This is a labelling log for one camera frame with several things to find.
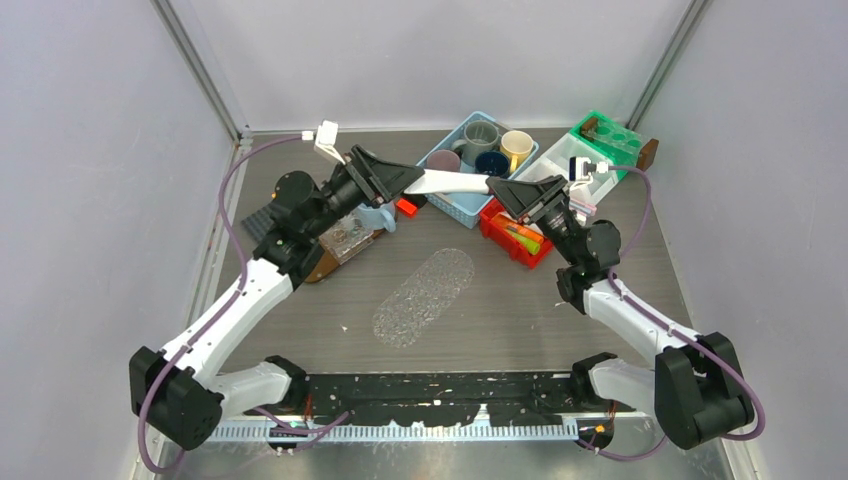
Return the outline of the clear acrylic toothbrush holder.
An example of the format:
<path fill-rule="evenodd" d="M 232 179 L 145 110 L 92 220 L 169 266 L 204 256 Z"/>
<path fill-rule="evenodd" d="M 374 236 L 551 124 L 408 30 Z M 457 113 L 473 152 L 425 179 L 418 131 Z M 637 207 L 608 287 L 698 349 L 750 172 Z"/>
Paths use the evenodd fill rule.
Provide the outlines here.
<path fill-rule="evenodd" d="M 339 264 L 344 264 L 373 242 L 374 230 L 351 213 L 319 237 L 319 243 Z"/>

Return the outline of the teal cap toothpaste tube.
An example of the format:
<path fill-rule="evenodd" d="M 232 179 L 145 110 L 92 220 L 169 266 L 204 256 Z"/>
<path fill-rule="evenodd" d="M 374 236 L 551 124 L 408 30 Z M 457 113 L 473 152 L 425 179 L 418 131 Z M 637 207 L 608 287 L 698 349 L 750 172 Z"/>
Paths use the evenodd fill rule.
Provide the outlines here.
<path fill-rule="evenodd" d="M 423 175 L 407 187 L 408 195 L 475 193 L 490 194 L 489 176 L 473 173 L 424 169 Z"/>

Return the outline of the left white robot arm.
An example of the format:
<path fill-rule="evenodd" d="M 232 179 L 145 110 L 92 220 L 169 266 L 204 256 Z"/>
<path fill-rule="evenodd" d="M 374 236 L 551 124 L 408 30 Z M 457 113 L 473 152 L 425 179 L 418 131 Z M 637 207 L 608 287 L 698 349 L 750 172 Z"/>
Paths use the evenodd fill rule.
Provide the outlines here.
<path fill-rule="evenodd" d="M 158 350 L 140 347 L 129 361 L 131 408 L 138 444 L 153 428 L 183 451 L 203 445 L 219 423 L 256 407 L 298 412 L 307 398 L 304 375 L 272 356 L 232 374 L 220 372 L 259 321 L 304 282 L 322 253 L 319 237 L 357 207 L 381 206 L 403 194 L 452 192 L 448 174 L 382 160 L 359 145 L 346 154 L 332 146 L 316 151 L 334 165 L 322 185 L 304 171 L 279 178 L 272 225 L 241 272 L 213 306 Z"/>

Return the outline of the pink toothbrush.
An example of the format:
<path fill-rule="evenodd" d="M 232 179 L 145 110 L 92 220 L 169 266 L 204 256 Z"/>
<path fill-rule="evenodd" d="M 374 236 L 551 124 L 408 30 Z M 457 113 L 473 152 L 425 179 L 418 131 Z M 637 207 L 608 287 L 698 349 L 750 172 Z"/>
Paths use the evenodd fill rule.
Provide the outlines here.
<path fill-rule="evenodd" d="M 584 217 L 592 217 L 597 212 L 597 207 L 595 205 L 588 204 L 577 199 L 571 199 L 569 201 L 569 208 Z"/>

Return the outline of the light blue mug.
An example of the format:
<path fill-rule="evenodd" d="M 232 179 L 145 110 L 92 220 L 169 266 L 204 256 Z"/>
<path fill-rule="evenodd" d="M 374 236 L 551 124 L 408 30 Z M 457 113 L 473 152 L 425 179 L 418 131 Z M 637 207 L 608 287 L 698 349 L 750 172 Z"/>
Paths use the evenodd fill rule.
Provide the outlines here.
<path fill-rule="evenodd" d="M 361 204 L 355 210 L 358 219 L 366 229 L 372 231 L 385 230 L 393 233 L 397 229 L 396 206 L 393 202 L 372 208 Z"/>

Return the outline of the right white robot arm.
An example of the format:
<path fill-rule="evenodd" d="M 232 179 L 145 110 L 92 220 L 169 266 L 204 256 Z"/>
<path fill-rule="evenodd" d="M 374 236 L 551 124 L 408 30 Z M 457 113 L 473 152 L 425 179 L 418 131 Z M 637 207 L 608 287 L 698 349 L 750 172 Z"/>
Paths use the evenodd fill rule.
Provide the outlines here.
<path fill-rule="evenodd" d="M 608 220 L 583 225 L 570 208 L 560 175 L 525 182 L 489 177 L 504 210 L 537 225 L 566 260 L 556 272 L 561 298 L 626 340 L 651 370 L 607 358 L 576 377 L 574 403 L 596 410 L 607 400 L 651 414 L 668 441 L 692 449 L 715 438 L 747 441 L 766 425 L 762 402 L 743 377 L 732 342 L 700 334 L 640 300 L 615 272 L 622 240 Z"/>

